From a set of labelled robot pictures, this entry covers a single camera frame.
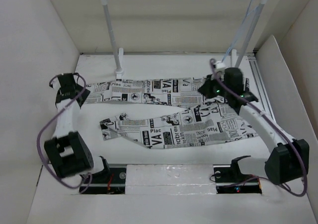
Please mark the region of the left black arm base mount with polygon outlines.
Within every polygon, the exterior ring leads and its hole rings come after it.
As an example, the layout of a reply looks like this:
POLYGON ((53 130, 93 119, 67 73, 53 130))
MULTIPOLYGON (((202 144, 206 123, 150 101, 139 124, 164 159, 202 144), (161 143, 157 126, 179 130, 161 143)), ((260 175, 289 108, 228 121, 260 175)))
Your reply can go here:
POLYGON ((99 156, 95 168, 98 172, 92 174, 92 178, 86 178, 79 187, 79 193, 84 195, 121 195, 125 194, 127 165, 109 164, 107 160, 99 156))

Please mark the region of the black white newspaper print trousers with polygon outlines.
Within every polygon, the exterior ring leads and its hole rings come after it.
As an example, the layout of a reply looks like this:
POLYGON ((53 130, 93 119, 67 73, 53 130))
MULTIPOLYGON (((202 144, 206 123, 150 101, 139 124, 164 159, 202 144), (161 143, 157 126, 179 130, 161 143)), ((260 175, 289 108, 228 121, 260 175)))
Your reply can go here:
POLYGON ((117 80, 87 86, 87 104, 120 101, 179 107, 180 112, 132 120, 126 113, 100 121, 104 140, 127 137, 149 149, 200 147, 257 136, 220 95, 199 92, 204 78, 117 80))

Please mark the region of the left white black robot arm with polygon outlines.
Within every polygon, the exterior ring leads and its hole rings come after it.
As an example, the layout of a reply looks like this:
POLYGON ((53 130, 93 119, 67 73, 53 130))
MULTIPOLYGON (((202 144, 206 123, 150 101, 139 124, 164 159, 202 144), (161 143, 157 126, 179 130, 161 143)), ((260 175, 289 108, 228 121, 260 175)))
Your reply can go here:
POLYGON ((55 131, 44 142, 44 150, 58 178, 63 179, 94 167, 90 150, 76 128, 81 107, 90 91, 78 73, 57 75, 49 82, 56 88, 55 105, 58 111, 55 131))

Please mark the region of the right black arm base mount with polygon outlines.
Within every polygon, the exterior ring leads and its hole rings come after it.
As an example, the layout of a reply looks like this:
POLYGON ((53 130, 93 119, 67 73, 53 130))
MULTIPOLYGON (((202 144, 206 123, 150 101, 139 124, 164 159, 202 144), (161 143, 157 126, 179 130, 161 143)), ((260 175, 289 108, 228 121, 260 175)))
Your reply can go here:
POLYGON ((217 194, 262 194, 259 179, 252 174, 243 174, 239 168, 239 161, 250 158, 244 155, 232 159, 230 164, 217 164, 213 166, 210 181, 216 184, 217 194))

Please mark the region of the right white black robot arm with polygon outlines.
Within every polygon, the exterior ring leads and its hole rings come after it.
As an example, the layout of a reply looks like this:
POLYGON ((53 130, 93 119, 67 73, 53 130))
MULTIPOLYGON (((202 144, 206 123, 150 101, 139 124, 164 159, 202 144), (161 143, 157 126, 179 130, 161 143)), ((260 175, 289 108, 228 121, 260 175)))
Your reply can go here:
POLYGON ((264 163, 267 178, 275 185, 303 178, 309 171, 309 144, 297 140, 261 110, 257 97, 246 91, 239 68, 227 68, 218 62, 211 66, 212 74, 198 91, 206 98, 223 97, 228 105, 261 137, 270 156, 264 163))

